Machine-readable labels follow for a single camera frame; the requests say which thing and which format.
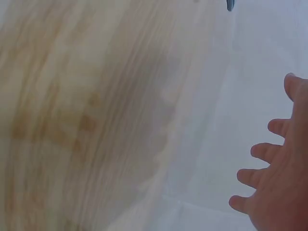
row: light wood board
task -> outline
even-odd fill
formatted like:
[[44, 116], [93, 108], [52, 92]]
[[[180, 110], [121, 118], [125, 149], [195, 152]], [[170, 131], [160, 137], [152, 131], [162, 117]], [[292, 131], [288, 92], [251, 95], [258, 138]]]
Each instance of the light wood board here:
[[213, 31], [213, 0], [11, 0], [0, 230], [142, 231]]

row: hand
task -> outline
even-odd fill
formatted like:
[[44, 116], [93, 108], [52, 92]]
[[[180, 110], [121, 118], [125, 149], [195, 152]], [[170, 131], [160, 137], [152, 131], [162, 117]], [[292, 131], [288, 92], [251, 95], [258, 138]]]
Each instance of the hand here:
[[249, 215], [259, 231], [308, 230], [308, 80], [288, 74], [284, 88], [294, 102], [292, 117], [268, 124], [269, 131], [285, 138], [284, 144], [251, 148], [253, 157], [270, 166], [239, 170], [238, 181], [256, 192], [229, 200], [233, 209]]

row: white surface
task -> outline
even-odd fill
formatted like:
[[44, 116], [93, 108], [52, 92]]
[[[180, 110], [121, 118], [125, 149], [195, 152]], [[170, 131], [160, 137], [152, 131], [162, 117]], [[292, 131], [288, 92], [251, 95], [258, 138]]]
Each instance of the white surface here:
[[[254, 230], [248, 217], [228, 206], [233, 194], [253, 193], [237, 182], [236, 172], [266, 166], [250, 156], [250, 147], [282, 143], [267, 123], [291, 114], [283, 78], [289, 72], [308, 76], [306, 0], [238, 0], [232, 13], [216, 0], [213, 10], [204, 80], [149, 231]], [[205, 100], [203, 87], [218, 75], [225, 75], [219, 98]]]

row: finger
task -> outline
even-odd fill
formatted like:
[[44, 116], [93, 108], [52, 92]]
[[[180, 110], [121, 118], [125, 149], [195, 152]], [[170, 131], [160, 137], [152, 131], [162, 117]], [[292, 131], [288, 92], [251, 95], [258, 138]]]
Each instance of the finger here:
[[290, 119], [273, 119], [269, 122], [268, 129], [270, 132], [285, 138], [289, 125]]
[[289, 73], [284, 78], [284, 89], [289, 98], [294, 101], [298, 87], [303, 83], [303, 79]]
[[233, 196], [229, 200], [229, 205], [231, 208], [234, 210], [240, 212], [240, 213], [245, 213], [248, 214], [247, 211], [247, 197], [241, 197], [241, 196]]
[[271, 143], [259, 143], [252, 146], [250, 153], [253, 157], [271, 164], [281, 147], [281, 145]]
[[237, 180], [252, 188], [257, 188], [265, 169], [241, 169], [237, 172]]

